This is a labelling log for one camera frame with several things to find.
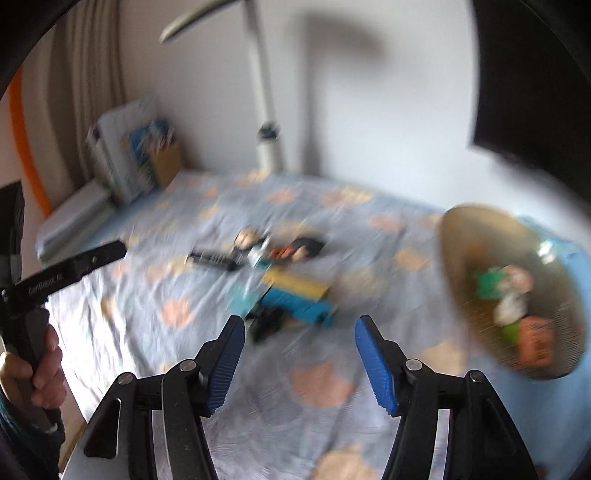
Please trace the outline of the dark teal sleeve forearm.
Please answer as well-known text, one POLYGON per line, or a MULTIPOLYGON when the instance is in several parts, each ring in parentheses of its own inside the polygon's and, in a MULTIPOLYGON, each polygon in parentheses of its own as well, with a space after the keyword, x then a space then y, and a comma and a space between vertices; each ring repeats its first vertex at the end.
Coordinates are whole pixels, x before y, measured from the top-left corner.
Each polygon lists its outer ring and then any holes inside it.
POLYGON ((30 423, 1 392, 1 478, 59 479, 65 431, 61 417, 48 431, 30 423))

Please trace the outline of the person's left hand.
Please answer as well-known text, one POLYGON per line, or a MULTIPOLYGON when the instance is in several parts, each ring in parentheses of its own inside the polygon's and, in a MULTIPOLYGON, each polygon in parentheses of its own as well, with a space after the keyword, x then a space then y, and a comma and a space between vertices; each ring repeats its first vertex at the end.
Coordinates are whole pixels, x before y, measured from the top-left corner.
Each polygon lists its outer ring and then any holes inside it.
POLYGON ((1 387, 8 401, 22 411, 60 409, 67 396, 61 361, 62 350, 51 324, 45 335, 45 353, 36 368, 14 353, 3 352, 1 387))

